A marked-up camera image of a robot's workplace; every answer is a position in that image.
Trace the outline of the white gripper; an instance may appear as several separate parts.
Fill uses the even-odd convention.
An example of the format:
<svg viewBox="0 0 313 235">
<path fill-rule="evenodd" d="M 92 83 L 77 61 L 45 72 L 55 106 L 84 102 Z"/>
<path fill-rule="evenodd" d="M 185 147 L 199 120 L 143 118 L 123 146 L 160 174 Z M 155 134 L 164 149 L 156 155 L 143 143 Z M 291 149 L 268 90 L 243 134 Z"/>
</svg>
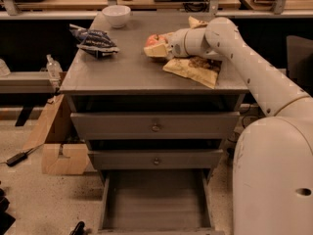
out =
<svg viewBox="0 0 313 235">
<path fill-rule="evenodd" d="M 184 58 L 187 56 L 184 42 L 186 29 L 179 29 L 175 32 L 167 32 L 158 36 L 161 44 L 150 45 L 144 48 L 144 52 L 151 58 Z"/>
</svg>

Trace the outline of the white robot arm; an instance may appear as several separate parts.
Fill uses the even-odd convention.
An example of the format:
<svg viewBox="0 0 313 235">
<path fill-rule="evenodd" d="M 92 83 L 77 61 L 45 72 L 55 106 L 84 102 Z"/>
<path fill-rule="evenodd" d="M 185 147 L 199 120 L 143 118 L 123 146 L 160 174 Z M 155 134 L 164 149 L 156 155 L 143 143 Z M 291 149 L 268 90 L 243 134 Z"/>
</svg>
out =
<svg viewBox="0 0 313 235">
<path fill-rule="evenodd" d="M 251 49 L 227 18 L 152 35 L 144 52 L 229 61 L 264 114 L 235 150 L 234 235 L 313 235 L 313 98 Z"/>
</svg>

